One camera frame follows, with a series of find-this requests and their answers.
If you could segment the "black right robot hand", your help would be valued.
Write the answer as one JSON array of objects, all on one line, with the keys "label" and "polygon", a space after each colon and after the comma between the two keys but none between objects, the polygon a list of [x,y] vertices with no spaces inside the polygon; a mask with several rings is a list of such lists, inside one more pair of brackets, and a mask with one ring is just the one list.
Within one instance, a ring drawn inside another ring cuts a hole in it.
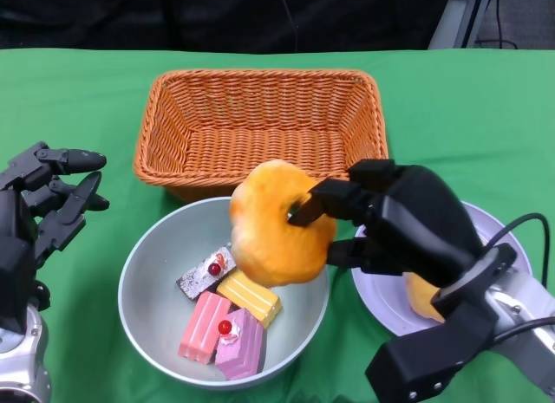
[{"label": "black right robot hand", "polygon": [[367,274],[414,272],[444,288],[481,257],[483,244],[469,214],[436,173],[392,159],[363,159],[348,175],[313,186],[288,219],[300,227],[323,217],[363,226],[363,237],[330,244],[327,264]]}]

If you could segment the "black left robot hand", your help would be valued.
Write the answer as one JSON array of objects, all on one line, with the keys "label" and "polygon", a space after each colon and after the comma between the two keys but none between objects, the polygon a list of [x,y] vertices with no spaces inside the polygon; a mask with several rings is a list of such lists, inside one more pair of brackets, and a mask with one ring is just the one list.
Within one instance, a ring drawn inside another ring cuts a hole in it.
[{"label": "black left robot hand", "polygon": [[1,172],[1,235],[29,244],[38,268],[86,224],[86,211],[105,211],[97,194],[107,158],[84,149],[53,149],[39,141]]}]

